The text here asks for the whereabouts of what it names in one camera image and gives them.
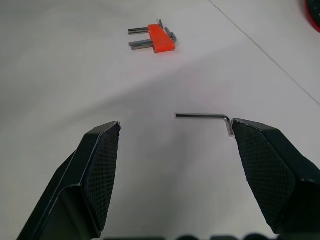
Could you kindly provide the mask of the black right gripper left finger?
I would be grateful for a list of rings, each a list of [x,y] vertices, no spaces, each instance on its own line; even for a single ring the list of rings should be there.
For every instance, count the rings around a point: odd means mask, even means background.
[[[105,228],[112,198],[121,125],[87,132],[55,171],[17,240],[92,240]]]

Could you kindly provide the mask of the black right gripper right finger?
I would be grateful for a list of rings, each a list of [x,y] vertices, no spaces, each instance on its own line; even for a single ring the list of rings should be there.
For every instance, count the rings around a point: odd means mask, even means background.
[[[234,118],[246,180],[272,231],[320,234],[320,169],[277,128]]]

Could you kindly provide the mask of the silver hex key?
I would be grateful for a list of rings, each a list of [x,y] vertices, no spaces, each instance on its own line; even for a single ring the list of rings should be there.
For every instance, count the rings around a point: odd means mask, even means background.
[[[232,120],[224,115],[224,114],[200,114],[200,113],[175,113],[174,117],[177,119],[215,119],[215,120],[223,120],[225,122],[228,135],[231,138],[235,137],[234,131],[232,129]]]

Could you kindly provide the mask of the orange plastic hex key holder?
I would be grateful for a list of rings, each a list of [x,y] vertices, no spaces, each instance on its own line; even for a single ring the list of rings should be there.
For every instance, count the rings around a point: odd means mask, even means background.
[[[156,54],[176,49],[177,38],[167,27],[162,28],[159,24],[150,24],[148,25],[148,33]]]

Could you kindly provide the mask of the orange block with metal rods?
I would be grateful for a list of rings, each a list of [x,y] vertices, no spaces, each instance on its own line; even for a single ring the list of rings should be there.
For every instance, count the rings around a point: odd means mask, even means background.
[[[130,42],[129,46],[131,47],[132,50],[153,48],[153,42],[151,39],[140,40],[140,41]]]

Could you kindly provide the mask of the red and black round object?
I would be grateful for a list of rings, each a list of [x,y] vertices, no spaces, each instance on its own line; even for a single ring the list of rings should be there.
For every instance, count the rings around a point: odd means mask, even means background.
[[[304,4],[309,23],[320,33],[320,0],[304,0]]]

